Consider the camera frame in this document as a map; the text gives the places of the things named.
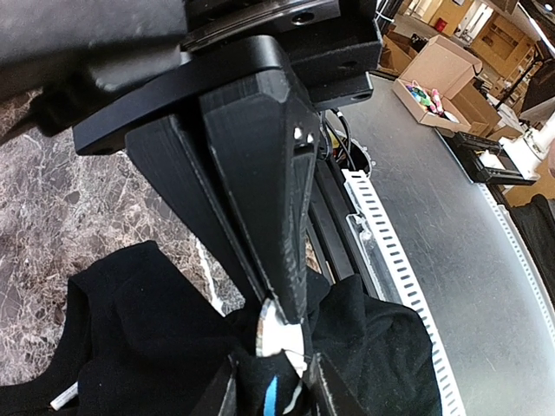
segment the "garment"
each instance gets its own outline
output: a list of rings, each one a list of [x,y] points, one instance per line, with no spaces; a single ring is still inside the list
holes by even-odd
[[[515,224],[538,267],[552,302],[555,303],[555,204],[535,195],[529,204],[511,209]]]
[[[368,414],[440,414],[431,343],[418,315],[370,299],[360,277],[330,287],[310,271],[305,336]],[[238,414],[261,414],[276,382],[276,413],[297,376],[284,354],[253,356],[258,311],[221,317],[155,243],[138,244],[69,279],[68,317],[51,365],[20,386],[0,387],[0,416],[52,414],[49,403],[79,381],[69,415],[189,414],[222,363],[237,361]],[[297,414],[309,409],[304,389]]]

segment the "wooden cabinet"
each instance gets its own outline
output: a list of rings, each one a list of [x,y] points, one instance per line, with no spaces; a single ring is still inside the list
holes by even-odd
[[[431,25],[435,25],[439,19],[447,22],[447,26],[443,30],[445,36],[452,36],[457,30],[457,26],[464,19],[465,14],[472,6],[474,0],[465,0],[462,6],[459,6],[453,0],[443,0],[439,9],[434,13],[430,20]]]
[[[534,42],[503,16],[494,13],[471,49],[503,78],[516,80],[533,60]]]

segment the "cardboard box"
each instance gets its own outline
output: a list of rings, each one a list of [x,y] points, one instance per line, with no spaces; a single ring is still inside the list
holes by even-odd
[[[487,137],[501,121],[497,110],[474,88],[470,81],[451,100],[470,123],[470,134]]]
[[[384,36],[383,45],[380,65],[392,75],[401,74],[418,55],[410,46],[410,38],[397,33],[391,32]]]
[[[481,69],[480,59],[445,37],[436,36],[429,40],[421,53],[394,81],[393,92],[419,123],[467,133],[472,129],[472,125],[451,100]],[[407,90],[407,85],[412,84],[413,81],[417,81],[426,90],[437,89],[445,110],[453,114],[460,123],[454,123],[425,111]]]
[[[488,139],[493,141],[500,141],[502,137],[507,137],[508,139],[517,139],[523,133],[517,130],[516,128],[512,128],[509,126],[504,126],[497,130],[496,132],[492,133]]]

